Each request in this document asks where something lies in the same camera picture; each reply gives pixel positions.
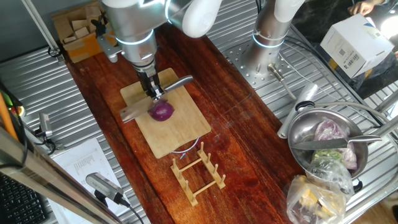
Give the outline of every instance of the red onion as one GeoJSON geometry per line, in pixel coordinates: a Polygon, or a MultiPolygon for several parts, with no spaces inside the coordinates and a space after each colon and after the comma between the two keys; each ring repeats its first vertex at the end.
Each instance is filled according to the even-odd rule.
{"type": "Polygon", "coordinates": [[[166,101],[156,104],[152,109],[148,111],[149,115],[156,121],[165,121],[169,119],[172,116],[173,112],[173,106],[166,101]]]}

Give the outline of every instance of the kitchen knife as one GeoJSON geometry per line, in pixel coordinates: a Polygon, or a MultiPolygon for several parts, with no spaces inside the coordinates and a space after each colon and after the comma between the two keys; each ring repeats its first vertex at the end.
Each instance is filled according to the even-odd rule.
{"type": "Polygon", "coordinates": [[[352,138],[300,142],[292,146],[292,148],[300,150],[339,149],[339,148],[347,148],[347,144],[350,142],[374,142],[374,141],[382,141],[382,139],[379,136],[363,135],[352,138]]]}
{"type": "Polygon", "coordinates": [[[144,99],[138,101],[137,103],[134,103],[133,105],[128,106],[124,109],[121,109],[119,114],[120,114],[120,117],[122,117],[123,123],[131,121],[132,119],[136,119],[140,115],[148,112],[150,109],[152,109],[158,103],[167,101],[167,93],[168,92],[170,92],[180,86],[183,86],[187,83],[190,83],[192,81],[193,81],[193,77],[191,75],[187,75],[185,77],[178,79],[176,82],[170,84],[169,86],[165,87],[164,94],[160,97],[160,99],[152,99],[151,97],[147,96],[144,99]]]}

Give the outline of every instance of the wooden countertop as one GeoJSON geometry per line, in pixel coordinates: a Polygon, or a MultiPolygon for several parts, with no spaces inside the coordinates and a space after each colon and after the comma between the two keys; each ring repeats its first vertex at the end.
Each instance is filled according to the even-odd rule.
{"type": "MultiPolygon", "coordinates": [[[[119,55],[111,63],[99,54],[67,66],[152,223],[287,223],[288,185],[302,170],[281,126],[241,74],[207,37],[191,39],[170,25],[156,30],[160,45],[158,71],[173,68],[179,76],[193,75],[185,85],[211,125],[200,141],[212,163],[226,174],[226,187],[216,185],[197,196],[192,207],[170,166],[183,167],[198,158],[199,144],[180,160],[179,154],[156,159],[135,121],[123,124],[126,107],[120,89],[138,82],[130,62],[119,55]]],[[[192,142],[182,146],[186,149],[192,142]]],[[[184,171],[193,191],[213,179],[202,163],[184,171]]]]}

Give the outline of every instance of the stainless steel bowl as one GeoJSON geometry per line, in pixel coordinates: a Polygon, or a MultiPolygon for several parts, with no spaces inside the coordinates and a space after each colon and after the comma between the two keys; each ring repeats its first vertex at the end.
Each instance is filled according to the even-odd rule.
{"type": "MultiPolygon", "coordinates": [[[[289,147],[292,151],[294,158],[296,159],[298,164],[300,164],[300,166],[303,167],[303,169],[305,170],[307,170],[311,163],[313,151],[292,149],[292,146],[295,143],[312,141],[318,124],[321,123],[324,118],[328,118],[334,121],[343,130],[349,129],[348,137],[363,135],[362,131],[352,120],[339,112],[329,109],[315,108],[300,113],[290,124],[289,132],[287,134],[287,141],[289,143],[289,147]]],[[[368,162],[368,145],[363,142],[356,142],[353,143],[353,146],[356,154],[356,163],[358,168],[356,170],[350,171],[351,177],[355,178],[363,171],[366,163],[368,162]]]]}

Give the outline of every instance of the keyboard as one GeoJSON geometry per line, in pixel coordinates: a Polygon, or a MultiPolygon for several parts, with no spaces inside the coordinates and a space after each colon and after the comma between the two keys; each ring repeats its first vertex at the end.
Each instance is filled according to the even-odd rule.
{"type": "Polygon", "coordinates": [[[40,224],[48,219],[40,195],[0,174],[0,223],[40,224]]]}

